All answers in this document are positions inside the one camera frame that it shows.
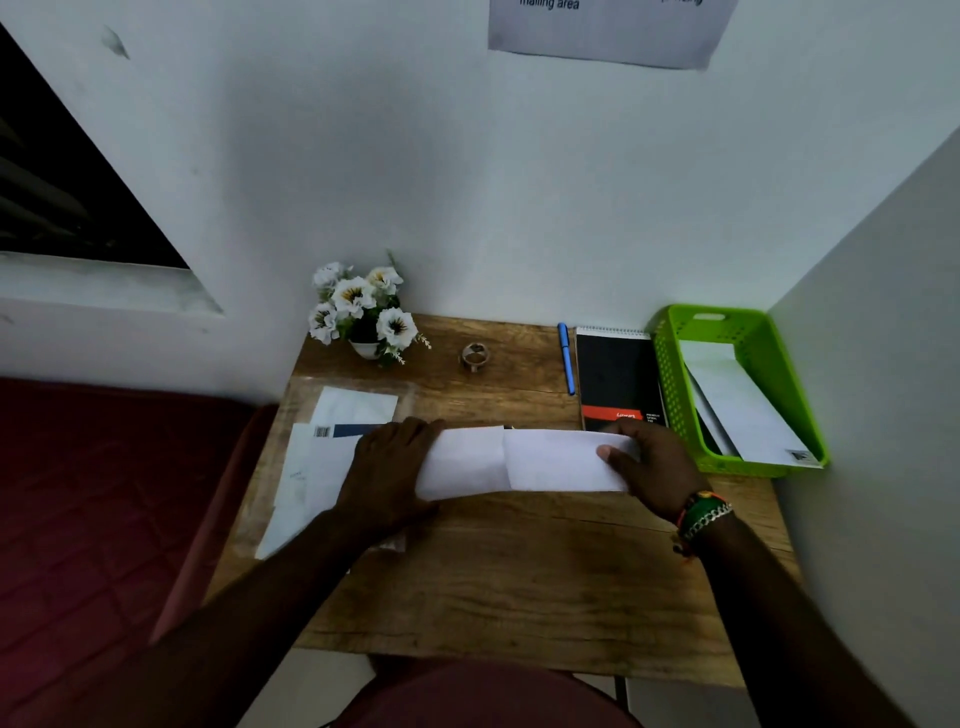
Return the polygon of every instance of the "bracelet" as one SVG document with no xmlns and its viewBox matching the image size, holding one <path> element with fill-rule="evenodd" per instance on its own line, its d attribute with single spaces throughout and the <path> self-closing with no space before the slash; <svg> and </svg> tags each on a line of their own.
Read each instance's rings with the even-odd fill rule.
<svg viewBox="0 0 960 728">
<path fill-rule="evenodd" d="M 680 537 L 689 544 L 704 528 L 709 526 L 717 519 L 723 518 L 728 513 L 732 512 L 733 509 L 728 503 L 720 503 L 718 508 L 711 509 L 699 519 L 694 521 L 693 524 L 680 535 Z"/>
<path fill-rule="evenodd" d="M 732 512 L 733 509 L 724 498 L 712 491 L 699 491 L 686 502 L 677 518 L 677 530 L 681 539 L 689 544 L 706 526 Z"/>
</svg>

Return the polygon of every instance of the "white wall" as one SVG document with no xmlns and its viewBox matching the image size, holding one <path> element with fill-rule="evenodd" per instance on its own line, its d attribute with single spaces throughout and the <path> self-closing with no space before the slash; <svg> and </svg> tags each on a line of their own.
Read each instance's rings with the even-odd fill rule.
<svg viewBox="0 0 960 728">
<path fill-rule="evenodd" d="M 491 53 L 487 12 L 0 0 L 225 311 L 2 301 L 0 372 L 275 397 L 310 270 L 385 247 L 424 312 L 767 308 L 960 124 L 949 0 L 743 0 L 706 73 Z"/>
<path fill-rule="evenodd" d="M 780 486 L 810 590 L 923 728 L 960 716 L 960 132 L 773 308 L 833 457 Z"/>
</svg>

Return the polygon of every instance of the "green plastic basket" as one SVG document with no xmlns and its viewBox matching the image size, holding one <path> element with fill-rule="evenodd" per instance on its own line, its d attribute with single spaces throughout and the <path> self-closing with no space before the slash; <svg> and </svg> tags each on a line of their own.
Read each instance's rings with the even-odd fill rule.
<svg viewBox="0 0 960 728">
<path fill-rule="evenodd" d="M 690 378 L 680 351 L 682 339 L 733 344 L 736 360 L 756 386 L 793 427 L 820 464 L 827 464 L 827 446 L 813 421 L 804 391 L 770 317 L 762 311 L 745 308 L 677 304 L 662 312 L 655 329 L 654 348 L 670 428 L 684 438 L 701 471 L 783 477 L 794 472 L 809 472 L 809 468 L 749 463 L 739 457 L 716 454 L 707 448 L 697 422 Z"/>
</svg>

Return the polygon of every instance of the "window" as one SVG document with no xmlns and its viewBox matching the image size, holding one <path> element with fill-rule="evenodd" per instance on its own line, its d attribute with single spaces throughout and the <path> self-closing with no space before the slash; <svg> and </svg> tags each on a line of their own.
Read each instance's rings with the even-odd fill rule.
<svg viewBox="0 0 960 728">
<path fill-rule="evenodd" d="M 186 268 L 0 25 L 0 251 Z"/>
</svg>

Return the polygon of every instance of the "white pot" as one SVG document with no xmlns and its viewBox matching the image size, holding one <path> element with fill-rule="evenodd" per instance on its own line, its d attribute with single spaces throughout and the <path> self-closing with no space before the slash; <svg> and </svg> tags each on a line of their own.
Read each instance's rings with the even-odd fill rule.
<svg viewBox="0 0 960 728">
<path fill-rule="evenodd" d="M 351 341 L 350 345 L 353 347 L 353 350 L 360 354 L 363 358 L 374 361 L 375 359 L 380 358 L 376 355 L 376 348 L 379 346 L 377 343 L 373 344 L 357 344 L 355 341 Z"/>
</svg>

